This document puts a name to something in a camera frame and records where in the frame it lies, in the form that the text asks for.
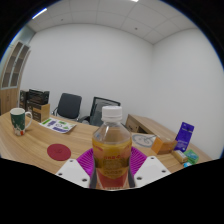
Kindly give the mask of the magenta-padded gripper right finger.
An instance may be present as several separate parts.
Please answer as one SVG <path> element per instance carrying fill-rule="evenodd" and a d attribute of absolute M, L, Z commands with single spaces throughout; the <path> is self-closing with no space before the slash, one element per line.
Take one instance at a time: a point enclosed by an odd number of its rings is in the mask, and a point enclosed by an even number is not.
<path fill-rule="evenodd" d="M 131 188 L 140 188 L 167 175 L 170 171 L 156 156 L 146 156 L 133 147 L 129 159 L 128 181 Z"/>

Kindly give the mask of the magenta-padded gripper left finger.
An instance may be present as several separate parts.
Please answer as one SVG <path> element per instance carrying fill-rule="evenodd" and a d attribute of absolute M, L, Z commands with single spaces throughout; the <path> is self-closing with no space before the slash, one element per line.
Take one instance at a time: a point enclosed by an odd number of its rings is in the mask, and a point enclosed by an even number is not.
<path fill-rule="evenodd" d="M 87 150 L 77 159 L 68 159 L 56 175 L 78 186 L 94 189 L 97 177 L 93 149 Z"/>

